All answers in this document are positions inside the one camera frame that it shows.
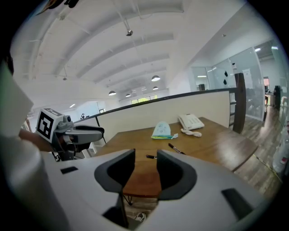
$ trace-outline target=glass partition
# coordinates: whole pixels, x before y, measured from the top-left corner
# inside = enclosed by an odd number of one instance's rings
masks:
[[[205,67],[192,67],[192,72],[197,91],[201,90],[199,89],[200,84],[203,84],[205,86],[205,90],[211,89]]]
[[[265,89],[258,57],[253,48],[229,58],[236,73],[243,73],[246,86],[246,116],[263,121]]]
[[[216,89],[236,87],[235,76],[229,59],[214,65],[212,67],[212,74]]]
[[[289,66],[281,44],[273,41],[271,49],[280,76],[280,97],[276,96],[275,100],[280,101],[279,122],[281,126],[284,126],[288,112],[287,84],[289,81]]]
[[[214,79],[214,74],[213,74],[212,67],[206,67],[205,69],[206,69],[206,72],[207,72],[210,89],[211,90],[217,89],[216,85],[215,85],[215,79]]]

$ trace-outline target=table leg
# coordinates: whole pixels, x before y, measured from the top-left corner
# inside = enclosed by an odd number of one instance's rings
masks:
[[[125,195],[123,195],[123,198],[126,200],[126,202],[127,202],[129,205],[132,205],[132,202],[131,202],[132,197],[127,196],[127,199],[126,199]]]

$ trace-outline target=wooden table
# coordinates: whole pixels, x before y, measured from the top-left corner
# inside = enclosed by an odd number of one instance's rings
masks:
[[[201,117],[200,120],[205,124],[204,128],[194,131],[201,132],[201,138],[182,133],[180,123],[170,124],[171,134],[179,134],[178,138],[172,140],[152,139],[154,128],[119,132],[98,151],[98,156],[135,148],[135,169],[123,193],[156,198],[161,192],[157,160],[146,158],[145,155],[156,156],[158,149],[175,152],[168,143],[186,155],[220,164],[231,171],[238,169],[257,149],[254,142],[240,134],[206,118]]]

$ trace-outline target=white telephone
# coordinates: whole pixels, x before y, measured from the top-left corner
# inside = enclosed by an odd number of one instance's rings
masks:
[[[193,130],[205,126],[194,114],[179,115],[178,119],[182,127],[186,130]]]
[[[205,125],[197,118],[194,114],[187,115],[179,115],[179,121],[182,124],[183,129],[181,131],[187,135],[194,135],[196,137],[201,137],[202,134],[200,132],[191,132],[190,130],[202,128]]]

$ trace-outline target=window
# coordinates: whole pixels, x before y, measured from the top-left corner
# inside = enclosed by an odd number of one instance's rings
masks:
[[[269,78],[268,77],[264,77],[264,85],[269,86]]]
[[[154,96],[150,96],[150,99],[157,99],[158,96],[157,95],[154,95]]]
[[[131,104],[140,103],[140,102],[145,102],[145,101],[149,101],[149,100],[157,99],[157,98],[158,98],[157,95],[147,96],[147,97],[143,97],[143,98],[131,100]]]

